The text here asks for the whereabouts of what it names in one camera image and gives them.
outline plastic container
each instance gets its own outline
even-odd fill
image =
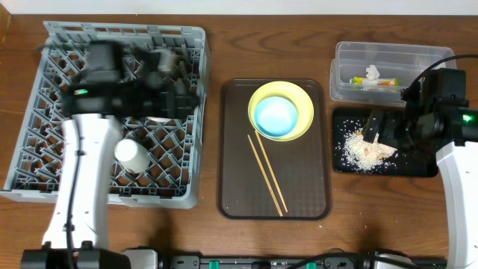
[[[453,56],[444,47],[386,43],[340,42],[330,66],[330,98],[340,102],[404,107],[400,91],[408,87],[428,66]],[[351,84],[353,77],[365,77],[371,64],[379,70],[380,78],[398,78],[399,86],[364,86]],[[436,68],[456,69],[455,61]]]
[[[56,202],[63,160],[60,90],[88,66],[89,40],[116,40],[144,49],[168,48],[181,55],[165,83],[183,84],[201,103],[185,120],[157,123],[147,118],[124,120],[124,137],[148,149],[150,165],[137,175],[115,161],[111,168],[110,204],[191,208],[199,193],[202,127],[208,94],[209,48],[197,27],[110,23],[44,22],[50,38],[43,49],[4,189],[20,202]],[[141,62],[123,59],[125,80],[140,74]]]

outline clear plastic container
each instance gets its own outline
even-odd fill
[[[445,47],[403,44],[340,42],[330,66],[330,98],[339,102],[374,105],[405,106],[400,91],[408,87],[428,66],[453,56]],[[380,78],[398,78],[398,86],[365,86],[352,84],[353,77],[365,77],[371,64],[379,70]],[[456,69],[455,61],[436,68]]]

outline yellow bowl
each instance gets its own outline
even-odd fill
[[[255,108],[259,102],[272,96],[279,96],[288,99],[297,109],[297,124],[295,128],[282,137],[268,136],[262,133],[255,124]],[[314,105],[312,104],[309,95],[301,87],[286,81],[274,81],[262,85],[254,92],[249,100],[247,113],[252,127],[254,127],[254,129],[256,129],[262,136],[274,141],[289,141],[303,135],[311,126],[312,120],[314,119]]]

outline rice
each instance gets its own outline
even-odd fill
[[[355,171],[368,172],[376,166],[382,165],[385,158],[392,156],[397,150],[391,146],[378,143],[379,135],[373,143],[364,141],[360,130],[345,134],[344,157],[348,164],[355,167]]]

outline green connector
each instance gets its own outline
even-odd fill
[[[317,264],[315,262],[309,262],[306,266],[306,269],[317,269]]]
[[[219,269],[219,261],[210,261],[209,269]]]

